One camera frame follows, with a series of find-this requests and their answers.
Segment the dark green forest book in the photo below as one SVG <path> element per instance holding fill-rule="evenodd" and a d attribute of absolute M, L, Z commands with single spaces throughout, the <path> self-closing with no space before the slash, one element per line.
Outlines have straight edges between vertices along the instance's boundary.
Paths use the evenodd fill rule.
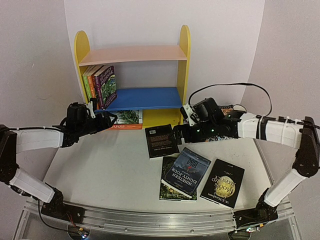
<path fill-rule="evenodd" d="M 172 156 L 164 156 L 162 159 L 162 169 L 161 169 L 161 177 L 164 177 L 169 168 L 174 164 L 177 154 Z M 185 201 L 185 202 L 195 202 L 197 200 L 197 193 L 195 192 L 191 198 L 175 191 L 169 186 L 160 183 L 159 189 L 159 200 L 164 201 Z"/>

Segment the purple Treehouse book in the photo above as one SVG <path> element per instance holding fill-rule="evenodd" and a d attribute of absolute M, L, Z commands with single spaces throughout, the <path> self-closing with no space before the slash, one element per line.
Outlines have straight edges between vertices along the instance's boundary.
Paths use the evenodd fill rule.
<path fill-rule="evenodd" d="M 115 68 L 113 65 L 103 65 L 94 74 L 96 91 L 98 93 L 99 109 L 105 110 L 117 98 Z"/>

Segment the green cartoon paperback book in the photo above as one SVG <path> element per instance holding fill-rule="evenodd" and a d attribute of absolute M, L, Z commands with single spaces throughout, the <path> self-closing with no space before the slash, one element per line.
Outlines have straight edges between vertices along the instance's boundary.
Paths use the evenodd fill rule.
<path fill-rule="evenodd" d="M 90 98 L 92 97 L 91 88 L 90 88 L 90 84 L 88 81 L 88 73 L 91 71 L 92 68 L 93 68 L 93 65 L 88 66 L 82 75 L 82 79 L 83 79 L 83 83 L 84 83 L 84 87 L 85 87 L 85 92 L 86 92 L 86 97 L 87 97 L 87 102 L 89 102 Z"/>

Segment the large orange Good Morning book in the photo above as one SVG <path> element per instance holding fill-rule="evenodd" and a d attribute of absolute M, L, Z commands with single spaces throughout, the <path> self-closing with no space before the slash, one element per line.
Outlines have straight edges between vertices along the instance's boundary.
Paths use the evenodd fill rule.
<path fill-rule="evenodd" d="M 114 124 L 112 127 L 108 128 L 108 131 L 120 131 L 120 130 L 141 130 L 143 128 L 142 123 L 135 124 Z"/>

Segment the black paperback barcode book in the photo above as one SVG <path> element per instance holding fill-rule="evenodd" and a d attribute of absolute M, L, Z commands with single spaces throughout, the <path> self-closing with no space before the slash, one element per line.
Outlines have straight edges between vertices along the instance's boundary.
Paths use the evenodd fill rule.
<path fill-rule="evenodd" d="M 179 148 L 175 142 L 171 124 L 145 128 L 149 158 L 177 157 Z"/>

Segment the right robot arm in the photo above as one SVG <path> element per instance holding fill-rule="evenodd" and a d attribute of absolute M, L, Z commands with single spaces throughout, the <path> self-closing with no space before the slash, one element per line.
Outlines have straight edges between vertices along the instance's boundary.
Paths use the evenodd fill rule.
<path fill-rule="evenodd" d="M 194 106 L 181 107 L 187 124 L 173 128 L 177 144 L 201 143 L 211 137 L 233 139 L 257 139 L 296 149 L 292 169 L 278 182 L 267 188 L 256 207 L 236 211 L 233 215 L 238 228 L 253 224 L 265 224 L 278 218 L 279 203 L 303 180 L 314 176 L 320 168 L 320 140 L 312 117 L 290 119 L 269 117 L 241 110 L 227 114 L 213 98 L 207 98 Z"/>

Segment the Nineteen Eighty-Four book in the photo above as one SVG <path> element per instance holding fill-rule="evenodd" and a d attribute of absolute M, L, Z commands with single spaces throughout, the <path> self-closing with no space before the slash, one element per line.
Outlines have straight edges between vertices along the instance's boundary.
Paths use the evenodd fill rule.
<path fill-rule="evenodd" d="M 191 199 L 212 162 L 185 147 L 161 178 L 161 183 Z"/>

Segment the orange cartoon paperback book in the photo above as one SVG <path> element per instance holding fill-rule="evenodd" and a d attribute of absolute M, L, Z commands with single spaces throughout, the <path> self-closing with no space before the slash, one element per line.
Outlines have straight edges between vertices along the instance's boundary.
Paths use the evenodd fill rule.
<path fill-rule="evenodd" d="M 91 91 L 91 98 L 96 98 L 97 109 L 99 109 L 100 105 L 99 105 L 99 97 L 98 97 L 97 90 L 96 90 L 95 74 L 101 67 L 102 67 L 102 65 L 93 66 L 87 75 L 87 79 L 88 79 L 88 83 L 89 83 L 90 91 Z"/>

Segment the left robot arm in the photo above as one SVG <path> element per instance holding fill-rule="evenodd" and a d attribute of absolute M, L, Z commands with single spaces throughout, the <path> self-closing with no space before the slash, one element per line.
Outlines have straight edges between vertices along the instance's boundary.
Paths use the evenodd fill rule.
<path fill-rule="evenodd" d="M 79 142 L 81 137 L 94 135 L 110 129 L 117 116 L 108 111 L 97 111 L 97 100 L 89 103 L 71 103 L 66 117 L 58 125 L 8 127 L 0 126 L 0 181 L 19 195 L 31 197 L 47 205 L 49 213 L 64 218 L 68 208 L 64 195 L 57 188 L 44 183 L 46 170 L 60 148 L 68 148 Z M 36 161 L 48 157 L 42 166 L 32 163 L 19 165 L 23 157 L 35 157 Z"/>

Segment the white Singularity palm book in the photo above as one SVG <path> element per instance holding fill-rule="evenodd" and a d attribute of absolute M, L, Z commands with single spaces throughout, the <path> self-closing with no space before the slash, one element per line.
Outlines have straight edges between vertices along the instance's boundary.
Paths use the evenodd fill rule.
<path fill-rule="evenodd" d="M 117 116 L 116 124 L 142 124 L 143 111 L 142 110 L 119 110 L 111 111 L 113 115 Z"/>

